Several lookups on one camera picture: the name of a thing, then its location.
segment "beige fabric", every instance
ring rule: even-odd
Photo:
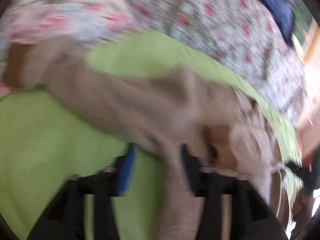
[[[181,143],[188,143],[191,154],[204,165],[211,159],[208,143],[219,144],[216,170],[232,176],[245,173],[269,202],[271,174],[282,161],[270,125],[255,101],[229,85],[201,78],[188,67],[153,79],[120,79],[90,69],[83,55],[81,44],[69,37],[41,41],[28,55],[21,83],[25,88],[45,85],[96,127],[166,161],[167,193],[157,239],[196,237],[203,200],[188,190]],[[208,127],[209,140],[204,136]],[[233,170],[226,169],[229,159]]]

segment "navy blue fabric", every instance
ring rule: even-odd
[[[273,15],[285,42],[293,47],[291,35],[293,31],[294,14],[287,0],[259,0]]]
[[[127,153],[122,163],[121,170],[119,170],[119,180],[117,187],[117,195],[121,196],[124,192],[128,190],[130,176],[132,174],[134,162],[135,162],[135,149],[133,143],[129,143]]]

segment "floral dress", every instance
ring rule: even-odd
[[[289,120],[303,108],[302,64],[258,0],[14,0],[3,18],[0,38],[25,43],[65,33],[94,45],[152,28],[241,75]]]

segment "window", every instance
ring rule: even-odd
[[[292,40],[297,49],[300,59],[306,63],[315,38],[319,35],[319,27],[313,19],[308,7],[302,0],[289,0],[295,15],[295,26]]]

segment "pink floral pattern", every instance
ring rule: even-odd
[[[152,28],[241,75],[289,120],[300,116],[305,98],[301,62],[257,0],[125,0],[125,6],[117,0],[126,9],[112,13],[107,0],[21,1],[15,0],[13,7],[33,6],[34,21],[11,22],[9,40],[23,42],[27,36],[31,42],[43,31],[41,35],[76,35],[94,45]]]

